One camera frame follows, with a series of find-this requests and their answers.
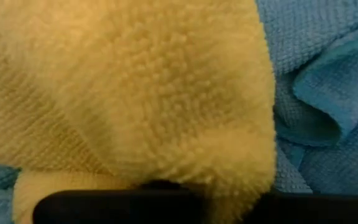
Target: yellow microfiber cloth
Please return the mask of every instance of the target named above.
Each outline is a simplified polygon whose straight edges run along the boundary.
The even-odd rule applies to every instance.
[[[16,223],[53,192],[155,179],[197,186],[209,222],[232,223],[273,182],[273,96],[253,1],[0,0]]]

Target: yellow towel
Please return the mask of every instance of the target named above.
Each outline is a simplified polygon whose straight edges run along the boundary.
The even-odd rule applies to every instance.
[[[253,1],[0,0],[16,223],[52,192],[153,179],[202,186],[232,223],[273,181],[273,96]]]

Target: black object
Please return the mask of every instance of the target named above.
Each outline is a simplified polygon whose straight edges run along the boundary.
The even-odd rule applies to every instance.
[[[34,210],[34,224],[200,224],[202,217],[202,198],[164,183],[138,190],[60,192]],[[358,197],[271,192],[244,217],[246,224],[277,222],[358,223]]]

